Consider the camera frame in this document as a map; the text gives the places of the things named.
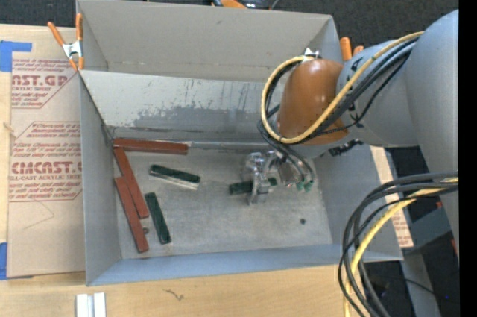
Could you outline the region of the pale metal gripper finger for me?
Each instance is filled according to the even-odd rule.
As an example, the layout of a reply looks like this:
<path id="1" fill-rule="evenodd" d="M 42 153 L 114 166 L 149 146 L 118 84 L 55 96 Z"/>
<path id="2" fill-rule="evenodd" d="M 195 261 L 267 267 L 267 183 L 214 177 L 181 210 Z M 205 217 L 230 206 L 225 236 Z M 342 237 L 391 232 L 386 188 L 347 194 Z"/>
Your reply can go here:
<path id="1" fill-rule="evenodd" d="M 252 190 L 247 196 L 248 204 L 258 204 L 263 202 L 269 193 L 269 185 L 259 182 L 253 182 Z"/>
<path id="2" fill-rule="evenodd" d="M 249 154 L 244 161 L 244 179 L 255 180 L 262 173 L 262 155 Z"/>

